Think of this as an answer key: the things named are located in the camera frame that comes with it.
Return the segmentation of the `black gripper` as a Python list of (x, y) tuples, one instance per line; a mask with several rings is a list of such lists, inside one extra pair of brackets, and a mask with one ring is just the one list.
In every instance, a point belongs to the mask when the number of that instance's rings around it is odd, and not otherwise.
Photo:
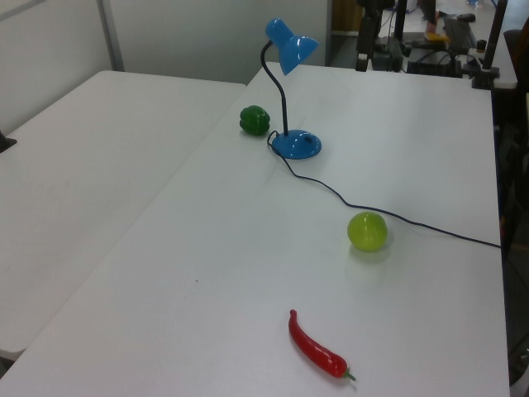
[(364, 15), (361, 19), (357, 41), (358, 56), (355, 64), (356, 71), (366, 71), (369, 65), (368, 55), (372, 52), (376, 31), (377, 13), (372, 4), (365, 4)]

